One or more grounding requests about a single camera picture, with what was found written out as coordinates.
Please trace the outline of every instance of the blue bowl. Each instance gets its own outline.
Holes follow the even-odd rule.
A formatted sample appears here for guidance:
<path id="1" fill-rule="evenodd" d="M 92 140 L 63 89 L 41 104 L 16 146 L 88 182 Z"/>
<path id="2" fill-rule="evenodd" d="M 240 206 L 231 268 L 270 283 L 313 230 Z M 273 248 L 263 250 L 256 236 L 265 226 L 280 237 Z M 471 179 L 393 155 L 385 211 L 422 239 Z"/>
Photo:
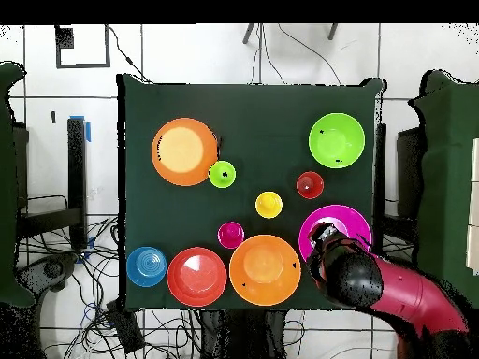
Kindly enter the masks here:
<path id="1" fill-rule="evenodd" d="M 150 288 L 158 284 L 167 273 L 167 259 L 155 248 L 137 248 L 126 260 L 126 273 L 136 285 Z"/>

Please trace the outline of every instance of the orange plate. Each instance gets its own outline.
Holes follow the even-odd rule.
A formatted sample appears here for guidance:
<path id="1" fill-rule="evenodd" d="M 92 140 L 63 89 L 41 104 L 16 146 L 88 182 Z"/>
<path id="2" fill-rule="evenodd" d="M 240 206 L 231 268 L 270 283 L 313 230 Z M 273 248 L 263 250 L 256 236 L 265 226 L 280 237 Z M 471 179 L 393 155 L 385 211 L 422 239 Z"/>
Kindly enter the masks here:
<path id="1" fill-rule="evenodd" d="M 301 265 L 295 250 L 275 236 L 255 236 L 237 247 L 229 262 L 235 291 L 257 306 L 273 306 L 296 290 Z"/>
<path id="2" fill-rule="evenodd" d="M 154 168 L 165 180 L 179 186 L 193 186 L 207 179 L 217 159 L 212 131 L 193 119 L 167 122 L 152 143 Z"/>

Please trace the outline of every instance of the red bowl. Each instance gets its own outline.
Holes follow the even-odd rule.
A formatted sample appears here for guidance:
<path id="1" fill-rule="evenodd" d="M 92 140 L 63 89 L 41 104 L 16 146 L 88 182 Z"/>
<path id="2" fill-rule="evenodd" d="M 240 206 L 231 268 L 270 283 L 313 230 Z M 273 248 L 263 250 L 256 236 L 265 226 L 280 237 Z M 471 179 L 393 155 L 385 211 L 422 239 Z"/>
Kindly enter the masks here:
<path id="1" fill-rule="evenodd" d="M 221 258 L 205 248 L 178 253 L 167 271 L 169 291 L 186 306 L 204 307 L 213 303 L 226 287 L 226 268 Z"/>
<path id="2" fill-rule="evenodd" d="M 296 189 L 303 198 L 317 198 L 323 192 L 325 184 L 323 178 L 316 172 L 305 172 L 299 176 L 296 182 Z"/>

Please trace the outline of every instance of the small green bowl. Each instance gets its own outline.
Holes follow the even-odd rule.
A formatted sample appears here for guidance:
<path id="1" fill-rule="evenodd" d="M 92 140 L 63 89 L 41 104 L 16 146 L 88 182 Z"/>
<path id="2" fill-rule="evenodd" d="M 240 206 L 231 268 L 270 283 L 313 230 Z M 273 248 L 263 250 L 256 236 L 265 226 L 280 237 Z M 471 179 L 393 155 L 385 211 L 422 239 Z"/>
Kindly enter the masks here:
<path id="1" fill-rule="evenodd" d="M 233 184 L 236 178 L 235 167 L 228 161 L 217 161 L 208 171 L 208 177 L 214 187 L 225 189 Z"/>

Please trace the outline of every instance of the magenta bowl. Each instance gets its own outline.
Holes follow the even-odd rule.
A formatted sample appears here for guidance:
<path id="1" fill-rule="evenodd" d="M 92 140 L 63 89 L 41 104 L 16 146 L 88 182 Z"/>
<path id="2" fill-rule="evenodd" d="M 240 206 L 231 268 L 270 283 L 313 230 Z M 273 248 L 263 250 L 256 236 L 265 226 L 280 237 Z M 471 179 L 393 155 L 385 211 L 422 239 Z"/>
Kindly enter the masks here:
<path id="1" fill-rule="evenodd" d="M 236 249 L 244 240 L 244 230 L 236 222 L 226 222 L 218 230 L 218 241 L 225 248 Z"/>
<path id="2" fill-rule="evenodd" d="M 298 245 L 303 260 L 306 261 L 312 253 L 312 244 L 308 235 L 321 222 L 333 223 L 346 236 L 357 239 L 366 249 L 370 248 L 363 240 L 364 238 L 371 244 L 370 226 L 363 215 L 345 205 L 328 205 L 315 210 L 308 216 L 299 230 Z"/>

